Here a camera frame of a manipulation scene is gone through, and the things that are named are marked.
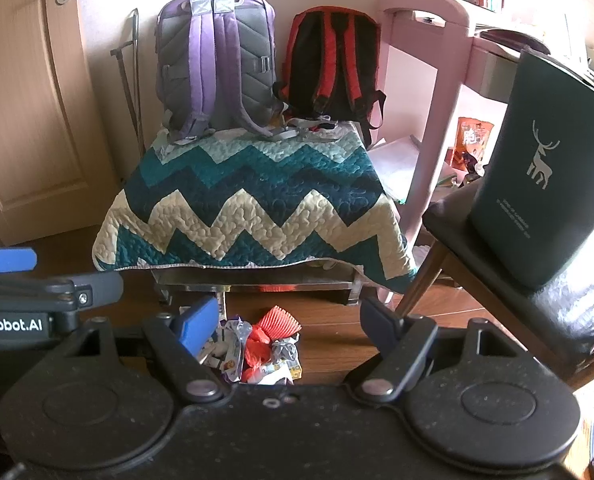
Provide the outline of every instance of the chair seat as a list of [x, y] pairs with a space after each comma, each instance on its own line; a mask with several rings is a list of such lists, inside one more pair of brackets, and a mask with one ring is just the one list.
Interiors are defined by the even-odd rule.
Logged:
[[479, 183], [432, 204], [424, 213], [424, 226], [559, 358], [581, 366], [594, 352], [594, 247], [587, 244], [542, 289], [529, 290], [510, 275], [468, 220]]

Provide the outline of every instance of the red backpack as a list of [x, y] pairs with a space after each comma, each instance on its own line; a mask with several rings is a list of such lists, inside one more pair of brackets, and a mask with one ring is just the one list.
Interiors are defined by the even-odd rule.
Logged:
[[288, 40], [283, 82], [275, 95], [301, 118], [330, 116], [357, 121], [366, 148], [372, 143], [368, 114], [386, 96], [376, 90], [379, 25], [344, 7], [314, 7], [295, 16]]

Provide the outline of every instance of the quilt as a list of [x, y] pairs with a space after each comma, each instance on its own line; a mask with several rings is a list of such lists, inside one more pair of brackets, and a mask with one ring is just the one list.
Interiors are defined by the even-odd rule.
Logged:
[[99, 270], [336, 260], [403, 293], [415, 264], [357, 129], [268, 142], [241, 129], [183, 146], [162, 130], [107, 212]]

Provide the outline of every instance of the pile of snack wrappers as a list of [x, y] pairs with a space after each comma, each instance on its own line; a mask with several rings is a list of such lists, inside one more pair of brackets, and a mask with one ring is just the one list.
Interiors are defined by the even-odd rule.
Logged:
[[297, 353], [301, 325], [278, 306], [256, 324], [240, 318], [222, 322], [199, 354], [231, 382], [292, 384], [301, 379]]

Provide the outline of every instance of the pink wooden furniture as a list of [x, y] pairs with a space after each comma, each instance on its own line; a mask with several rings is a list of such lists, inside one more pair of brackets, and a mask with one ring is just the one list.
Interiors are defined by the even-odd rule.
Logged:
[[[507, 102], [518, 55], [492, 41], [475, 37], [475, 26], [481, 16], [490, 19], [496, 15], [486, 16], [488, 11], [482, 14], [482, 9], [461, 0], [379, 0], [378, 7], [382, 27], [378, 88], [385, 86], [390, 46], [437, 69], [423, 142], [408, 198], [400, 209], [401, 230], [409, 244], [413, 244], [421, 227], [421, 215], [435, 189], [446, 141], [451, 141], [455, 134], [448, 130], [448, 124], [461, 86], [469, 86], [484, 97]], [[415, 18], [413, 11], [430, 13], [440, 20], [425, 22]], [[393, 98], [396, 96], [389, 95], [389, 99]]]

